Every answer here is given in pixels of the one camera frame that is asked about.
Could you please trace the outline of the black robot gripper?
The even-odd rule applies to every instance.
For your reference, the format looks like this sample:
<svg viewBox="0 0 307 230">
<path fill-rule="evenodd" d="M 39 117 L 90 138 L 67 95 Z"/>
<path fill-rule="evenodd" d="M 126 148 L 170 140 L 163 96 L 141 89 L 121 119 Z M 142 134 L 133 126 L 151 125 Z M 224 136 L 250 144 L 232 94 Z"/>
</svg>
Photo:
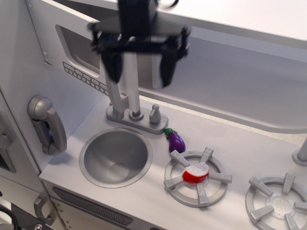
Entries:
<svg viewBox="0 0 307 230">
<path fill-rule="evenodd" d="M 89 23 L 91 46 L 100 54 L 108 76 L 119 83 L 123 72 L 123 53 L 162 54 L 162 87 L 171 84 L 176 64 L 188 53 L 190 28 L 161 18 L 156 0 L 119 0 L 118 15 Z"/>
</svg>

